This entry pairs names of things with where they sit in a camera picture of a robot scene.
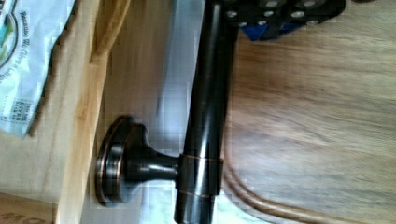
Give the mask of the black gripper finger with screws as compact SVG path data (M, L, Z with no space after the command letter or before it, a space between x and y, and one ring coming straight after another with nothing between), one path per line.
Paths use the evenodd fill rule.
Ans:
M339 16L346 0L223 0L228 22L250 41L280 38Z

